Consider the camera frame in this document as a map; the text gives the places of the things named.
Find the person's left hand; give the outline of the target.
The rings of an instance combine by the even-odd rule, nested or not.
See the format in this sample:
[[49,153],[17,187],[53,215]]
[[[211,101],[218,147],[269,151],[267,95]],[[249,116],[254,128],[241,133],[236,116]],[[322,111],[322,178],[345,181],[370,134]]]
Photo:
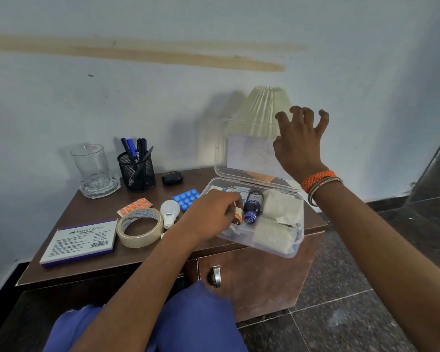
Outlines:
[[175,224],[176,231],[180,232],[185,240],[198,244],[230,227],[230,225],[220,225],[216,220],[217,191],[220,190],[213,189],[196,199]]

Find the person's right hand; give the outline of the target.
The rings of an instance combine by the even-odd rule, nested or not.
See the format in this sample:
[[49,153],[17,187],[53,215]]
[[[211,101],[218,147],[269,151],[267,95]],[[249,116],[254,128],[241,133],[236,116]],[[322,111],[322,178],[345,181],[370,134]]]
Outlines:
[[315,134],[314,112],[307,107],[302,109],[303,125],[291,124],[292,119],[290,120],[285,112],[278,112],[275,115],[285,152],[278,162],[299,184],[316,173],[329,170],[321,160],[321,140]]

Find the person's right forearm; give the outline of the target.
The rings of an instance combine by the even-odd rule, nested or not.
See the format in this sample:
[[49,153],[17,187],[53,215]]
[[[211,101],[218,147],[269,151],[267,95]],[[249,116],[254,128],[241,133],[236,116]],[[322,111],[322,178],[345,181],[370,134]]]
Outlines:
[[[307,192],[323,174],[305,180]],[[440,268],[344,184],[328,183],[313,199],[415,348],[440,352]]]

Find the person's left forearm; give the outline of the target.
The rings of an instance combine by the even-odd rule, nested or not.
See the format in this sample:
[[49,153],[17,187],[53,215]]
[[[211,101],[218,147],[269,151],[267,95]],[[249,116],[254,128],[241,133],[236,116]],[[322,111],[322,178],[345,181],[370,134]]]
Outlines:
[[191,225],[171,227],[70,352],[144,352],[165,300],[201,238]]

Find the dark blue medicine bottle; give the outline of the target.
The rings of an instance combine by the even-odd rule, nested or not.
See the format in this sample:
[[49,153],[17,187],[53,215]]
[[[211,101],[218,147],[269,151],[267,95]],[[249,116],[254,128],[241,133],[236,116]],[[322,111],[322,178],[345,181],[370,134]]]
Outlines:
[[259,190],[252,190],[244,204],[244,221],[252,225],[256,222],[262,212],[264,202],[263,193]]

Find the white gauze wad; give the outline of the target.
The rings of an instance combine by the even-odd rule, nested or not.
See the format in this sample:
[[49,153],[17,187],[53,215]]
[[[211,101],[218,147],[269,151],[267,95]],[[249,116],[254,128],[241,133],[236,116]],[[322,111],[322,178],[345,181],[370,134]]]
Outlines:
[[304,200],[299,196],[283,193],[275,189],[263,192],[262,215],[277,223],[296,227],[304,222]]

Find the white bandage roll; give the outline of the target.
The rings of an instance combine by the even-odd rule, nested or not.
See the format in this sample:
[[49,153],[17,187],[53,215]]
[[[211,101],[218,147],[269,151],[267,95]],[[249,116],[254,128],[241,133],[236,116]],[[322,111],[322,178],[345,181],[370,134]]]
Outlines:
[[254,246],[262,246],[270,252],[291,254],[297,230],[293,227],[277,223],[273,219],[259,217],[252,236]]

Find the thin multicoloured bangles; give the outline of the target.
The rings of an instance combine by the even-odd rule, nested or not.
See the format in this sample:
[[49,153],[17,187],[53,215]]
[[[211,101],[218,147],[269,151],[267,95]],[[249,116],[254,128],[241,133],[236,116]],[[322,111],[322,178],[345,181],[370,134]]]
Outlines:
[[317,181],[317,183],[315,183],[311,186],[311,189],[309,190],[308,196],[307,196],[308,204],[311,207],[318,207],[318,205],[314,202],[314,199],[313,199],[317,190],[320,189],[321,187],[323,187],[324,185],[331,183],[331,182],[339,182],[339,183],[343,184],[343,180],[341,178],[335,176],[335,177],[326,177],[326,178],[320,179],[319,181]]

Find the white light bulb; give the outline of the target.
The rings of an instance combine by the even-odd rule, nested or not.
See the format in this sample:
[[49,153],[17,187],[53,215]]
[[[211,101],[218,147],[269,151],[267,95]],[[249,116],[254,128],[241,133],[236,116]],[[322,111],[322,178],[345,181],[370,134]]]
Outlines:
[[163,225],[165,230],[168,230],[174,225],[180,211],[181,208],[179,203],[172,199],[165,201],[161,205],[160,212],[163,217]]

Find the beige masking tape roll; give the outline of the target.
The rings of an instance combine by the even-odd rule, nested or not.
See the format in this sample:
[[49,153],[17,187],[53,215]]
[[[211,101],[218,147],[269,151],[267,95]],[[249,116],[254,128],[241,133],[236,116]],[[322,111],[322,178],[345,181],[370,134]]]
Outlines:
[[[127,227],[133,222],[142,219],[151,218],[157,221],[157,224],[150,231],[138,236],[128,236],[125,234]],[[158,240],[164,229],[164,219],[162,214],[154,208],[135,209],[123,215],[117,222],[116,234],[122,245],[127,248],[142,248]]]

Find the brown wooden nightstand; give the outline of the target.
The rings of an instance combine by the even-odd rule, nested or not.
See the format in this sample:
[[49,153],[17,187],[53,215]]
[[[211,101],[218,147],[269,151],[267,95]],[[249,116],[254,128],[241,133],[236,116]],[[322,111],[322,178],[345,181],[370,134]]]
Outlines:
[[[155,174],[154,189],[139,194],[130,193],[122,186],[108,197],[88,199],[78,191],[19,278],[17,286],[30,290],[133,272],[160,240],[138,249],[127,248],[116,240],[114,251],[110,254],[48,268],[42,267],[39,262],[57,229],[115,219],[118,217],[117,210],[140,197],[158,208],[179,191],[193,188],[202,191],[216,177],[213,167],[184,170],[182,173],[183,182],[168,187],[162,184],[162,173]],[[287,259],[215,237],[193,250],[181,271],[184,283],[201,280],[218,296],[228,298],[236,321],[293,307],[327,228],[326,222],[307,203],[304,213],[304,240],[295,257]],[[207,283],[207,274],[212,266],[217,265],[221,266],[221,287],[215,289]]]

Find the black mesh pen holder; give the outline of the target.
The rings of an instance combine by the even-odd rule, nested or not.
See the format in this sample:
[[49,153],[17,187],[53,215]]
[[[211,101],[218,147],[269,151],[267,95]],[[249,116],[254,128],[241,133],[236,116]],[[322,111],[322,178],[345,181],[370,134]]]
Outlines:
[[124,152],[117,157],[122,181],[128,191],[142,193],[156,186],[156,178],[151,155],[140,162],[130,161],[129,154]]

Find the orange tablet blister pack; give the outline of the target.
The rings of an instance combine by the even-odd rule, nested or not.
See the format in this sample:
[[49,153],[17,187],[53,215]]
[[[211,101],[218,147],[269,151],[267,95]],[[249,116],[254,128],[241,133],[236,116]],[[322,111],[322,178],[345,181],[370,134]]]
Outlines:
[[150,201],[148,201],[146,198],[140,198],[118,210],[117,214],[120,217],[123,217],[124,215],[134,212],[136,210],[150,208],[150,207],[153,207],[153,204]]

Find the clear glass mug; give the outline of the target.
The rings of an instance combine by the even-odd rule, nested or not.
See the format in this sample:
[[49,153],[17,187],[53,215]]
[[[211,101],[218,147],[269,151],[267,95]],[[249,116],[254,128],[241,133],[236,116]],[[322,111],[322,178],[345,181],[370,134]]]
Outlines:
[[104,198],[121,188],[119,179],[110,172],[102,145],[79,145],[70,154],[82,177],[79,188],[82,195],[89,199]]

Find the purple and white flat box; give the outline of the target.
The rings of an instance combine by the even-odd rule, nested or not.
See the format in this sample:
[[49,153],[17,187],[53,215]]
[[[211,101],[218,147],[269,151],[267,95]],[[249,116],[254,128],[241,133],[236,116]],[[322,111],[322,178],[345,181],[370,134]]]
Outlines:
[[58,229],[39,264],[44,267],[112,253],[118,220]]

